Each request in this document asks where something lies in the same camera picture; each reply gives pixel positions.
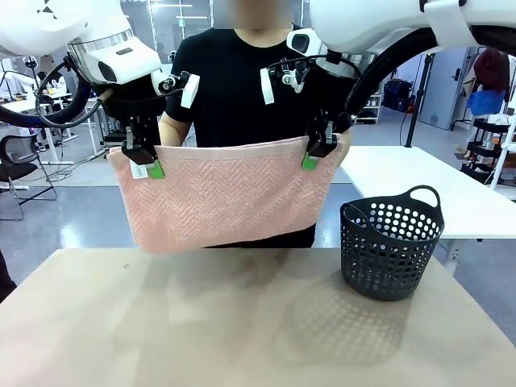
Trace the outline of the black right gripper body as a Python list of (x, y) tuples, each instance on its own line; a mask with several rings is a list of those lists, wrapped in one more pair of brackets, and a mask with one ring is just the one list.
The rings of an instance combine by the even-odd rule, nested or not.
[(315, 74), (310, 84), (311, 121), (332, 122), (334, 133), (345, 133), (352, 125), (345, 107), (351, 90), (351, 78)]

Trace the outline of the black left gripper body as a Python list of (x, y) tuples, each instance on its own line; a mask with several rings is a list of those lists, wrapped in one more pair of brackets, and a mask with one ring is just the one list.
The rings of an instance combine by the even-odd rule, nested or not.
[(157, 95), (150, 75), (123, 85), (110, 84), (108, 88), (113, 93), (102, 107), (110, 117), (122, 123), (130, 117), (156, 117), (164, 112), (166, 98)]

